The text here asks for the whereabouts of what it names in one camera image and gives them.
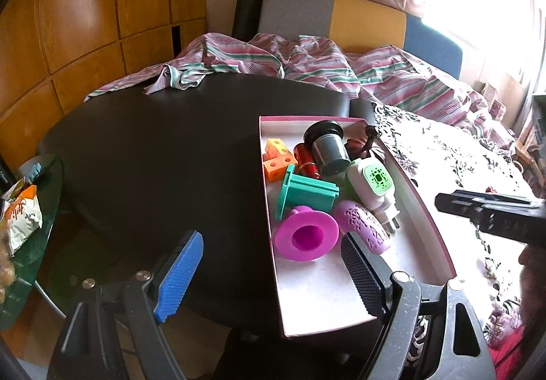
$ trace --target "red cylinder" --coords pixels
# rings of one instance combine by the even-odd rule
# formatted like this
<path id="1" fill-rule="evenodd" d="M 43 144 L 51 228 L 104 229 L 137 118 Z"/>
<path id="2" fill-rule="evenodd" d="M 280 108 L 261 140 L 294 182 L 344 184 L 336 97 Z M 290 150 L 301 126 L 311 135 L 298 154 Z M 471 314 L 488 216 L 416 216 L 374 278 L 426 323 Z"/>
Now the red cylinder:
<path id="1" fill-rule="evenodd" d="M 311 150 L 305 143 L 299 143 L 294 147 L 294 157 L 298 160 L 297 172 L 304 177 L 320 179 L 318 167 Z"/>

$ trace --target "window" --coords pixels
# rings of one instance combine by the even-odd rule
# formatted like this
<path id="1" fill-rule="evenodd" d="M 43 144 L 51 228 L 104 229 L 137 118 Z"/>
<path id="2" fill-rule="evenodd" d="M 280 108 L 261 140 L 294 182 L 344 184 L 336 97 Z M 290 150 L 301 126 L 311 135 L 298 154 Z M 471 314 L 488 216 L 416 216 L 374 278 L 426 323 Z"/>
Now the window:
<path id="1" fill-rule="evenodd" d="M 424 21 L 494 58 L 522 84 L 536 81 L 544 48 L 542 0 L 427 0 Z"/>

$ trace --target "purple cylinder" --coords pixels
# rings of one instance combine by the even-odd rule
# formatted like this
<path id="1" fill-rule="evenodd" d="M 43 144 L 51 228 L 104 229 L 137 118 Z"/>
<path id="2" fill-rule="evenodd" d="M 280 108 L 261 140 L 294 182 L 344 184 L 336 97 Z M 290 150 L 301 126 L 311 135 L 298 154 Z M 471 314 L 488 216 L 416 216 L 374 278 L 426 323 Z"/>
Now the purple cylinder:
<path id="1" fill-rule="evenodd" d="M 278 227 L 273 243 L 284 258 L 309 262 L 326 255 L 338 237 L 337 223 L 326 212 L 296 206 Z"/>
<path id="2" fill-rule="evenodd" d="M 372 254 L 381 255 L 390 248 L 390 238 L 372 213 L 351 200 L 340 201 L 331 211 L 340 231 L 356 232 Z"/>

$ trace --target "box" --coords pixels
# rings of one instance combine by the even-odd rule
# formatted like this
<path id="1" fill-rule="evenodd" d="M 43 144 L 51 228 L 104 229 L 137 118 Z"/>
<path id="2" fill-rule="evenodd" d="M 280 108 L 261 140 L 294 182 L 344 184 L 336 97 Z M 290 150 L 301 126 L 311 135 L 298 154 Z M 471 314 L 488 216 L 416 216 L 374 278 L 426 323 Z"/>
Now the box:
<path id="1" fill-rule="evenodd" d="M 268 138 L 280 138 L 293 151 L 305 130 L 325 117 L 261 117 L 261 154 Z M 356 118 L 329 118 L 342 126 L 345 138 L 364 137 L 365 122 Z M 455 277 L 454 265 L 438 228 L 415 186 L 386 147 L 386 167 L 396 188 L 400 229 L 391 237 L 382 257 L 393 271 L 404 270 L 417 281 L 444 284 Z M 332 182 L 341 183 L 343 174 Z M 341 259 L 340 241 L 328 254 L 312 262 L 294 262 L 277 254 L 272 237 L 280 224 L 275 219 L 282 181 L 267 183 L 264 176 L 269 239 L 282 330 L 286 337 L 325 333 L 374 320 L 368 314 Z"/>

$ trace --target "green plastic block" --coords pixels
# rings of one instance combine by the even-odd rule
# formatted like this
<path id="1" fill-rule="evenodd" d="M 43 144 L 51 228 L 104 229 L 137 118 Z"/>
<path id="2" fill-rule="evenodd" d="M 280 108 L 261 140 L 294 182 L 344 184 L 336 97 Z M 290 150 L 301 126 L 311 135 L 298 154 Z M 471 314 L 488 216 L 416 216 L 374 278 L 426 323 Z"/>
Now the green plastic block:
<path id="1" fill-rule="evenodd" d="M 328 181 L 294 175 L 295 169 L 296 166 L 293 164 L 286 169 L 275 218 L 282 220 L 285 206 L 309 206 L 316 211 L 330 212 L 334 200 L 340 193 L 339 188 Z"/>
<path id="2" fill-rule="evenodd" d="M 374 163 L 364 168 L 364 177 L 376 195 L 382 196 L 391 189 L 392 178 L 381 163 Z"/>

